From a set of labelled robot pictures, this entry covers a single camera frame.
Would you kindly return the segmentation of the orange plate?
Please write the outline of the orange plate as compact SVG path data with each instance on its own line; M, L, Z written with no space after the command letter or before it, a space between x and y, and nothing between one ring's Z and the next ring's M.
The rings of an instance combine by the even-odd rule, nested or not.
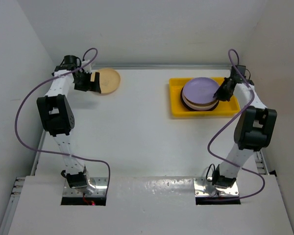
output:
M121 83L120 74L111 68L102 68L97 70L99 73L99 94L110 94L118 89Z
M213 108L214 106L218 105L219 104L219 101L213 101L213 102L210 102L208 104L197 104L197 103L193 103L193 102L190 102L187 98L185 97L182 97L182 100L184 101L184 103L189 106L190 108L192 109L198 109L198 110L203 110L203 109L211 109Z

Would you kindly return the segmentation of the purple plate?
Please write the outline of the purple plate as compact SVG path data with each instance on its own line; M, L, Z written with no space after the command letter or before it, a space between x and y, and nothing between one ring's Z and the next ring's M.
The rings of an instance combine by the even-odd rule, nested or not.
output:
M215 101L214 94L219 84L208 77L193 78L183 87L184 97L196 104L208 104Z

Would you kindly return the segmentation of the dark rimmed plate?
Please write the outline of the dark rimmed plate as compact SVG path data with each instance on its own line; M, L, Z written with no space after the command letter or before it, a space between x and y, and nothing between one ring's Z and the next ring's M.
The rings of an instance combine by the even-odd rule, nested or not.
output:
M213 111L214 109L216 109L216 107L219 104L219 101L216 100L213 104L208 105L208 106L196 106L194 104L191 104L190 101L185 102L186 98L185 98L185 96L183 94L183 91L180 92L180 100L181 100L182 105L187 110L192 111L192 112L197 112L197 111L200 111L200 112L203 112L203 111Z

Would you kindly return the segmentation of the cream plate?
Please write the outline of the cream plate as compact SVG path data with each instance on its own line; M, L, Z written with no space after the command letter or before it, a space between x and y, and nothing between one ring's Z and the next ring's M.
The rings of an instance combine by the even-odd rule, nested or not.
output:
M189 109L191 111L209 111L209 110L214 110L218 106L218 104L219 104L218 101L217 102L214 102L213 104L207 105L207 106L194 105L192 103L185 102L185 101L183 101L182 103L183 103L183 105L187 109Z

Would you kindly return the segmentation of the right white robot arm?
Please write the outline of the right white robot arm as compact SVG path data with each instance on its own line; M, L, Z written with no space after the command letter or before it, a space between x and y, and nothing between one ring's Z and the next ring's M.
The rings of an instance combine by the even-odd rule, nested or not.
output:
M224 79L214 94L218 101L229 101L235 96L241 108L234 116L238 120L234 145L212 173L211 183L218 188L232 187L239 171L253 153L268 147L277 119L277 111L262 103L253 82L246 79L245 71L245 66L232 66L230 76Z

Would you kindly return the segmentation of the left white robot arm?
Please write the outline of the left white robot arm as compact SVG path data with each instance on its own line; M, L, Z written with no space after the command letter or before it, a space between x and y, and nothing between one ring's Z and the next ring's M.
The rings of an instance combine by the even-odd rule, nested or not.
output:
M63 154L65 169L61 173L62 176L66 178L70 188L83 195L91 195L96 190L96 185L91 182L85 162L72 156L71 133L75 126L75 118L67 95L71 84L74 84L74 89L78 91L101 93L100 73L81 69L65 75L85 63L74 55L66 55L53 73L59 78L53 80L49 91L44 97L37 98L36 103L44 130L54 138Z

